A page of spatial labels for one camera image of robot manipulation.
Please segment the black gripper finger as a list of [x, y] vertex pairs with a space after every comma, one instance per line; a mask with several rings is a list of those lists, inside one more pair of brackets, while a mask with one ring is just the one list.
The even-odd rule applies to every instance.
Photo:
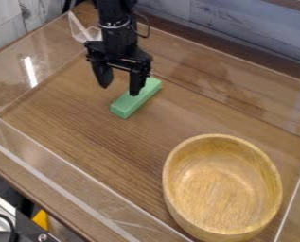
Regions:
[[150, 70], [147, 69], [131, 69], [128, 71], [128, 94], [131, 96], [139, 95], [139, 92], [146, 85], [148, 76]]
[[112, 68], [104, 61], [91, 60], [89, 62], [97, 83], [105, 88], [112, 81]]

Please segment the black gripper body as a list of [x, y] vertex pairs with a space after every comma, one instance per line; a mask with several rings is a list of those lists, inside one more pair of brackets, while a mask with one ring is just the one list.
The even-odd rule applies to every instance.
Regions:
[[131, 69], [150, 70], [151, 56], [137, 46], [137, 33], [133, 23], [123, 26], [100, 26], [103, 39], [87, 41], [87, 60], [104, 61], [111, 68], [124, 71]]

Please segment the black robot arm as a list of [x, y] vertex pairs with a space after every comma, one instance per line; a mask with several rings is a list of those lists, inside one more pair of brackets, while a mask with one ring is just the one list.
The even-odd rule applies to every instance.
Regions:
[[105, 88], [112, 79], [112, 69], [128, 72], [128, 94], [137, 96], [150, 77], [151, 56], [137, 46], [137, 38], [147, 38], [136, 29], [137, 0], [93, 0], [99, 14], [101, 38], [85, 41], [85, 59], [91, 64], [99, 85]]

